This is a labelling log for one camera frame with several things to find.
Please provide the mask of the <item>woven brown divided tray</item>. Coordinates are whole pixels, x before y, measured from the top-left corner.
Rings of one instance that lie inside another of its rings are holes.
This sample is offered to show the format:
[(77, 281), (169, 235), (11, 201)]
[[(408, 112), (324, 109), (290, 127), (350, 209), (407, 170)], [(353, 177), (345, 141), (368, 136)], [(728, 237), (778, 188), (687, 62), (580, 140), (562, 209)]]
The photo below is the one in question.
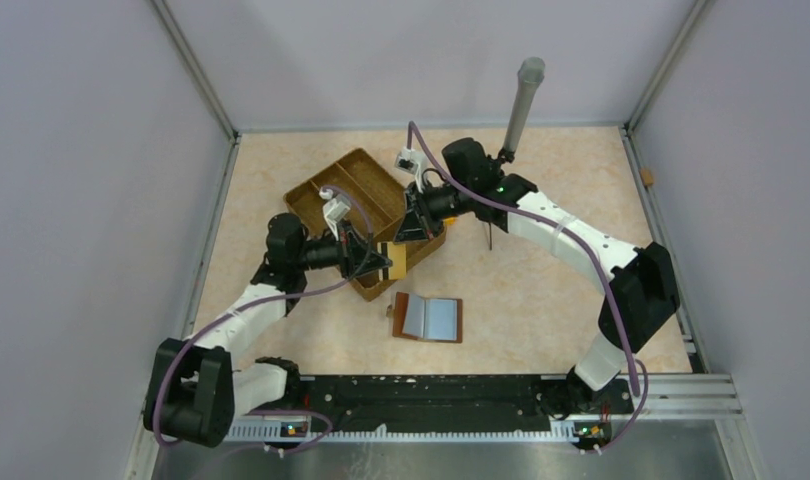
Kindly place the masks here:
[[(294, 186), (283, 195), (287, 210), (298, 215), (313, 236), (329, 231), (319, 196), (320, 187), (333, 185), (363, 207), (368, 214), (376, 242), (394, 239), (405, 213), (405, 187), (382, 167), (366, 150), (355, 148), (344, 156)], [(346, 217), (357, 230), (366, 234), (366, 224), (360, 212), (352, 207)], [(406, 273), (414, 269), (446, 242), (446, 232), (406, 246)], [(397, 280), (382, 280), (380, 274), (359, 277), (351, 282), (354, 290), (367, 302), (375, 300)]]

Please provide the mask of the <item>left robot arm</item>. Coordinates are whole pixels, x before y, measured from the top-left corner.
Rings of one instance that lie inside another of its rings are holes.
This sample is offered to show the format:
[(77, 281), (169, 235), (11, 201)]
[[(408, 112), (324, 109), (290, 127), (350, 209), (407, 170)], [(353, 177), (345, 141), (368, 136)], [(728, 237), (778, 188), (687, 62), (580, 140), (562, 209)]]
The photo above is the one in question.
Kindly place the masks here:
[(267, 360), (241, 370), (238, 358), (301, 299), (391, 266), (375, 247), (366, 210), (338, 187), (325, 186), (320, 195), (324, 234), (311, 236), (293, 213), (272, 217), (262, 263), (240, 297), (199, 331), (159, 345), (143, 424), (160, 446), (215, 447), (236, 417), (260, 405), (283, 414), (295, 410), (302, 388), (289, 378), (288, 364)]

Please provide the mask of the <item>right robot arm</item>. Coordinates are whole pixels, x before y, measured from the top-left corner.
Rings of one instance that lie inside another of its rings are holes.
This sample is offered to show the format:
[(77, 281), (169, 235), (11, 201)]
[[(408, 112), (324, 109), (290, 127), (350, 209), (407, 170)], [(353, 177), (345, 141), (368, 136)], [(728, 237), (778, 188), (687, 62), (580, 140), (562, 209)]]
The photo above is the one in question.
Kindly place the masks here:
[(599, 332), (570, 372), (570, 404), (593, 412), (608, 397), (607, 385), (622, 370), (640, 391), (638, 353), (681, 305), (669, 251), (652, 242), (640, 247), (606, 234), (548, 198), (531, 181), (503, 171), (483, 146), (467, 137), (442, 151), (444, 166), (428, 152), (404, 147), (394, 165), (413, 176), (405, 190), (406, 213), (397, 243), (433, 239), (445, 220), (468, 213), (544, 248), (603, 293)]

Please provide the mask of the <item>brown leather card holder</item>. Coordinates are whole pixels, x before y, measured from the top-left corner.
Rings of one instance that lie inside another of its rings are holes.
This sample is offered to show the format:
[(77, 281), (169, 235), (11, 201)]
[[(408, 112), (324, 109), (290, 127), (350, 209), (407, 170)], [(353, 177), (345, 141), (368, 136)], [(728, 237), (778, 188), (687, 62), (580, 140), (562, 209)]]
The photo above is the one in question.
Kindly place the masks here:
[(387, 309), (394, 338), (423, 342), (463, 342), (463, 300), (395, 292)]

